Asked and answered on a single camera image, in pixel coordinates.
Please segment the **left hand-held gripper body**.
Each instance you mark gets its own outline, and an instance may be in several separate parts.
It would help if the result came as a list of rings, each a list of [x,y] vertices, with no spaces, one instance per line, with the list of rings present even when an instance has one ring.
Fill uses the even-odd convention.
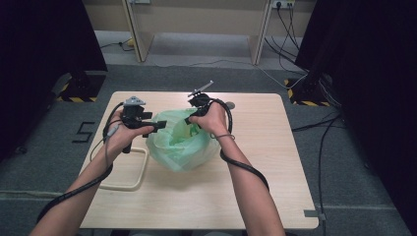
[[[131,96],[123,103],[122,122],[128,129],[138,129],[142,126],[142,116],[146,103],[136,96]]]

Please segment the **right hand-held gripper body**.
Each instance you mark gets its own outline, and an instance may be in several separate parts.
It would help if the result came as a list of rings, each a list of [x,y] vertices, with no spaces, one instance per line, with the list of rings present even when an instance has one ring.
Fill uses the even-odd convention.
[[[188,94],[188,102],[197,108],[193,113],[193,116],[205,116],[209,111],[210,97],[204,93],[204,90],[210,87],[213,81],[209,81],[206,85],[195,88],[190,94]]]

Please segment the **green printed plastic bag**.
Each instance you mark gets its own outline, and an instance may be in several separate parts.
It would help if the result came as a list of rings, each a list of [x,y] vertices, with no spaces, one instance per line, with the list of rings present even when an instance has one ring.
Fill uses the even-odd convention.
[[[219,144],[197,124],[186,119],[196,108],[165,110],[153,122],[166,121],[166,126],[151,133],[146,140],[150,156],[174,172],[190,171],[219,153]]]

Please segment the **person's right hand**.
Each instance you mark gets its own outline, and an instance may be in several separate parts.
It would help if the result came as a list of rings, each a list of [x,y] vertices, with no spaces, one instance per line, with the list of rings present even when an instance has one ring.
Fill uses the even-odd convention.
[[[225,109],[218,103],[213,102],[205,116],[198,117],[194,120],[205,131],[216,136],[229,134],[226,125]]]

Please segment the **person's left hand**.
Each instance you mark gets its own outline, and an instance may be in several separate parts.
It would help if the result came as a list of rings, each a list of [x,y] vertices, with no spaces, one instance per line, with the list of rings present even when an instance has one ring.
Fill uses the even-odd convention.
[[[121,121],[122,111],[117,110],[112,118],[110,128],[116,127],[115,133],[106,141],[105,154],[113,161],[124,148],[126,148],[137,136],[147,135],[153,131],[153,126],[144,126],[138,129],[129,129]]]

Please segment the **black stand base hazard tape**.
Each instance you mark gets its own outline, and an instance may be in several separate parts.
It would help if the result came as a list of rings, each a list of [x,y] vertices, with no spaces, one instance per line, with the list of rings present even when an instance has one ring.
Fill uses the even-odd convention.
[[[89,75],[82,79],[70,79],[58,93],[57,101],[96,102],[99,91],[104,83],[105,75]]]
[[[308,75],[299,79],[286,79],[285,88],[289,100],[295,105],[329,106],[319,78],[310,78]]]

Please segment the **black curtain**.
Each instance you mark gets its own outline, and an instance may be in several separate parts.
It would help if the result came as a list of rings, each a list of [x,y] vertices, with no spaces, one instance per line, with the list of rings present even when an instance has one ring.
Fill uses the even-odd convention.
[[[61,76],[106,69],[83,0],[0,0],[0,161],[25,141]]]
[[[331,77],[351,131],[417,236],[417,0],[316,0],[296,63]]]

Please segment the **white wall power outlet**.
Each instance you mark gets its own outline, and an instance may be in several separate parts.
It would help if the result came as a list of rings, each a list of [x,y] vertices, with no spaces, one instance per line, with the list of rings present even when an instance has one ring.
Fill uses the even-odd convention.
[[[295,5],[295,0],[273,0],[271,6],[273,9],[289,9]]]

